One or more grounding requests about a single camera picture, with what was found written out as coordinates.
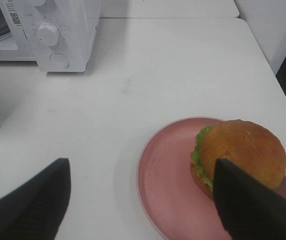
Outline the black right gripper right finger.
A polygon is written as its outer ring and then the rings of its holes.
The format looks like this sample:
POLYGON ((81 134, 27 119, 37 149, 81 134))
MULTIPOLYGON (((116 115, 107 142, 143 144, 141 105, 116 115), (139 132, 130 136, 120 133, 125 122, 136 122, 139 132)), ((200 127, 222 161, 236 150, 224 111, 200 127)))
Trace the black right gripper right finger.
POLYGON ((213 199, 233 240, 286 240, 286 198, 228 159, 215 163, 213 199))

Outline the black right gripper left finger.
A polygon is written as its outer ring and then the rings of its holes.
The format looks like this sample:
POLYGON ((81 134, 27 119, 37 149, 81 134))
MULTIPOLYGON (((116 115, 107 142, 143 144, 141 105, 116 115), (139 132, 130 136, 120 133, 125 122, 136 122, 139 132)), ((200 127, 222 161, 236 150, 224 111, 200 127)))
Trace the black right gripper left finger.
POLYGON ((59 158, 0 198, 0 240, 53 240, 71 196, 71 170, 59 158))

